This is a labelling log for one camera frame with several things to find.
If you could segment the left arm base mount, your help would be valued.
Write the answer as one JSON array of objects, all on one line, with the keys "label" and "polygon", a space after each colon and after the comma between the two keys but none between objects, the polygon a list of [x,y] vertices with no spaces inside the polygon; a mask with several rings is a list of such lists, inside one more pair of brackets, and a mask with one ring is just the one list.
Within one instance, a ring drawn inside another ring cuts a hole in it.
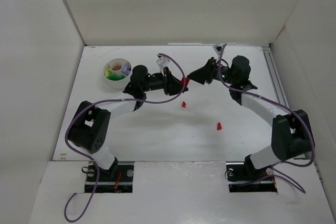
[{"label": "left arm base mount", "polygon": [[[84,185],[85,193],[93,192],[97,172],[92,162],[82,167],[81,171],[86,175]],[[112,177],[103,171],[100,172],[99,181],[95,193],[132,193],[133,191],[134,162],[120,162],[117,171]]]}]

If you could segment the pale yellow-green lego piece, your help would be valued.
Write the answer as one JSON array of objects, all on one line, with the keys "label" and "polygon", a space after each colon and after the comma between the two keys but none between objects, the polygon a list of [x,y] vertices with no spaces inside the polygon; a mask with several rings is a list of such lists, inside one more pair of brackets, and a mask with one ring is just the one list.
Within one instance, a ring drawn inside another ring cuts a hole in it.
[{"label": "pale yellow-green lego piece", "polygon": [[112,74],[112,71],[110,69],[107,69],[107,70],[104,71],[104,76],[105,77],[108,77],[111,74]]}]

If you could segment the red lego slope piece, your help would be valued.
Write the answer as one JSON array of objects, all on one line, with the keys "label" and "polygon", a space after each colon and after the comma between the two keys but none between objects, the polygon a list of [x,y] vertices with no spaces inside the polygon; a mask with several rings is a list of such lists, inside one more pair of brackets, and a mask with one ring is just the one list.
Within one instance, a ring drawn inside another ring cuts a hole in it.
[{"label": "red lego slope piece", "polygon": [[217,130],[221,130],[222,129],[222,124],[220,122],[217,123]]}]

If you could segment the purple lego assembly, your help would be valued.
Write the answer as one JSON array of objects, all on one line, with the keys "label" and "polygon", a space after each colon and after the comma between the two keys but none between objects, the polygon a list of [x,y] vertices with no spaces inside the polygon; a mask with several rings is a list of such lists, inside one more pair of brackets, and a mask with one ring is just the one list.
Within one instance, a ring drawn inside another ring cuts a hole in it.
[{"label": "purple lego assembly", "polygon": [[123,66],[122,67],[122,73],[124,75],[128,76],[130,74],[130,72],[131,72],[131,68],[130,67],[128,67],[128,66]]}]

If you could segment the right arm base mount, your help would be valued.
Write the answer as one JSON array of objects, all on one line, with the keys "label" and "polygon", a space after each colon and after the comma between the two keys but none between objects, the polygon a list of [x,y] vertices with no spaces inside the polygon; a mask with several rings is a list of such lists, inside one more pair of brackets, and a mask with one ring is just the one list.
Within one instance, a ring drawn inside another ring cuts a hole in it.
[{"label": "right arm base mount", "polygon": [[249,170],[244,162],[226,162],[225,178],[230,193],[276,193],[273,174],[270,166]]}]

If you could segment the orange lego brick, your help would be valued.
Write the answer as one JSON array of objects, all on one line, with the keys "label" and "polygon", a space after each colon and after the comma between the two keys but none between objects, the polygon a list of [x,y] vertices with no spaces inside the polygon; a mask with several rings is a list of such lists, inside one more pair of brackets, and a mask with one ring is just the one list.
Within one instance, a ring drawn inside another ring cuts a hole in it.
[{"label": "orange lego brick", "polygon": [[112,71],[119,71],[122,68],[122,64],[119,62],[114,62],[110,65]]}]

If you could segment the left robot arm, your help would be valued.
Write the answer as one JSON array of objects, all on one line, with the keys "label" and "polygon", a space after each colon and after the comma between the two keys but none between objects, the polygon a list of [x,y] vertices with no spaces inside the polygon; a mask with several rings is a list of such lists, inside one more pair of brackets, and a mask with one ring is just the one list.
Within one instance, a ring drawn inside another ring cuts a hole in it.
[{"label": "left robot arm", "polygon": [[135,66],[120,98],[80,103],[65,133],[67,146],[93,161],[97,170],[106,174],[114,173],[118,160],[104,146],[109,122],[138,110],[148,103],[147,92],[155,90],[163,90],[164,94],[174,100],[188,88],[185,79],[174,77],[168,67],[164,67],[159,73],[149,74],[147,67]]}]

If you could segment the dark green lego plate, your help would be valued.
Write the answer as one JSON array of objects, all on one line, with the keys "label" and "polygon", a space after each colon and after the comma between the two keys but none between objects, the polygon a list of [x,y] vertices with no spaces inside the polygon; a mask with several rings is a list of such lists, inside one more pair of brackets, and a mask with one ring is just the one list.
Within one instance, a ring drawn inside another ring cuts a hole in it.
[{"label": "dark green lego plate", "polygon": [[114,74],[111,74],[111,75],[107,76],[107,79],[111,80],[111,81],[120,81],[120,80],[125,79],[125,76],[116,76]]}]

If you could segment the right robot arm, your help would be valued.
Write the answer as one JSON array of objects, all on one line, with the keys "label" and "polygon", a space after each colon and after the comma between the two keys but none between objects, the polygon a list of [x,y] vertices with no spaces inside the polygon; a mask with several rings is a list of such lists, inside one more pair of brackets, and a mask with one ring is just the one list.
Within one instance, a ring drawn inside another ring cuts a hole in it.
[{"label": "right robot arm", "polygon": [[246,171],[260,170],[312,151],[314,142],[305,111],[292,111],[258,94],[257,87],[249,79],[251,67],[246,57],[234,57],[229,67],[220,62],[211,58],[187,77],[200,84],[221,81],[228,86],[234,101],[255,112],[271,126],[270,145],[246,156]]}]

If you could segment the red lego brick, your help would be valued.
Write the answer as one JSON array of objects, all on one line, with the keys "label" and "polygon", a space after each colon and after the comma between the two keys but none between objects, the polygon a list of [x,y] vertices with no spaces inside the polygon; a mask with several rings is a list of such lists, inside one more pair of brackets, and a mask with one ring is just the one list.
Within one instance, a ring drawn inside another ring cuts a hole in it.
[{"label": "red lego brick", "polygon": [[189,78],[185,77],[185,78],[182,78],[181,79],[181,84],[182,85],[185,85],[186,87],[188,86],[188,83],[189,83]]}]

